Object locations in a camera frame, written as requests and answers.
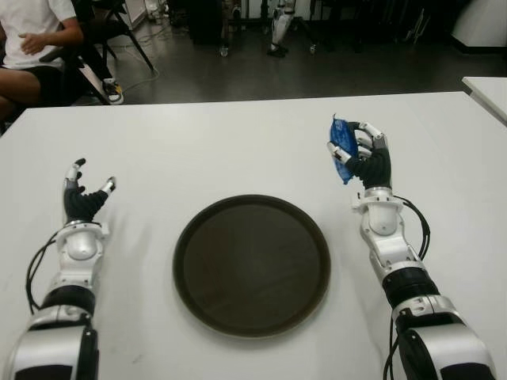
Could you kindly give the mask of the left robot hand black silver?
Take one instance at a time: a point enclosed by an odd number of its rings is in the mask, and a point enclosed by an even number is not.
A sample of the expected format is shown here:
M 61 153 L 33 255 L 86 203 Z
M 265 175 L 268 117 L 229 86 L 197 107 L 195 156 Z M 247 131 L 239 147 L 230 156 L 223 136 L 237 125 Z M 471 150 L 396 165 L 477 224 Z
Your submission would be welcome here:
M 63 222 L 92 222 L 109 196 L 116 190 L 116 178 L 110 177 L 95 192 L 85 193 L 86 187 L 79 184 L 81 168 L 85 158 L 79 158 L 67 170 L 63 180 Z

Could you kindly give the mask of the right robot hand black silver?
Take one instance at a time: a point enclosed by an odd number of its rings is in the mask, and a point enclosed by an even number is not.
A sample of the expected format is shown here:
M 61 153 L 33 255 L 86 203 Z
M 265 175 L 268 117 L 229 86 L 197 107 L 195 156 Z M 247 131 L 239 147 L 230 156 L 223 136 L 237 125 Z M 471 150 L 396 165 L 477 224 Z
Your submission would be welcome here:
M 357 177 L 365 189 L 391 188 L 387 139 L 370 123 L 333 118 L 327 146 L 343 184 Z

